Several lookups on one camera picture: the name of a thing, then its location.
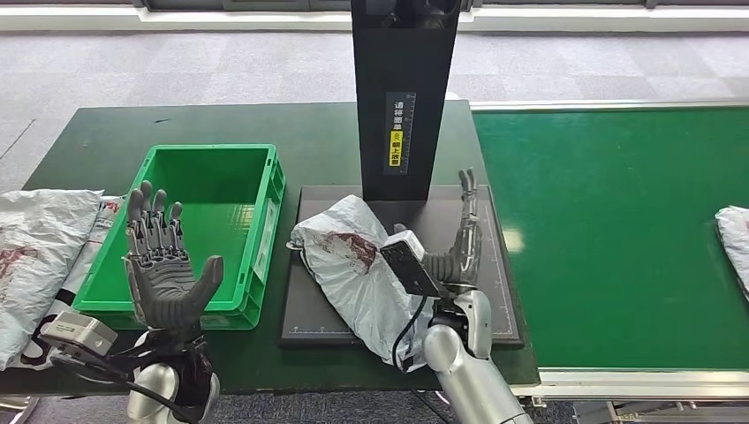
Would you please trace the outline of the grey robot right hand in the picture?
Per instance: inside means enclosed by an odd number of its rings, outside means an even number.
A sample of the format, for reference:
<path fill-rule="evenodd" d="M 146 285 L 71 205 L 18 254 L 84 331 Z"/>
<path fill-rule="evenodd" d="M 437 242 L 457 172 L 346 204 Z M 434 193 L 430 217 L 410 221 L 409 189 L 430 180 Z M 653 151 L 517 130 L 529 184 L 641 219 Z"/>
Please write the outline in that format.
<path fill-rule="evenodd" d="M 455 241 L 447 252 L 426 252 L 410 230 L 391 236 L 380 248 L 381 256 L 409 294 L 439 298 L 476 285 L 482 243 L 478 185 L 471 168 L 458 175 L 462 210 Z"/>

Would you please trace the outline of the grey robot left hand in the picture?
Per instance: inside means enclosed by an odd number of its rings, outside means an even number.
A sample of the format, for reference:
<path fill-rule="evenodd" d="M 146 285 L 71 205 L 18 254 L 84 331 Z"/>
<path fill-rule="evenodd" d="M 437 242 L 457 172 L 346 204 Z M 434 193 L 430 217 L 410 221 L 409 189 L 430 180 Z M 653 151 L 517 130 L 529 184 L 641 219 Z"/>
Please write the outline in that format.
<path fill-rule="evenodd" d="M 183 205 L 144 180 L 129 196 L 124 265 L 136 318 L 184 343 L 203 335 L 200 318 L 223 281 L 221 255 L 208 257 L 199 277 L 184 242 Z"/>

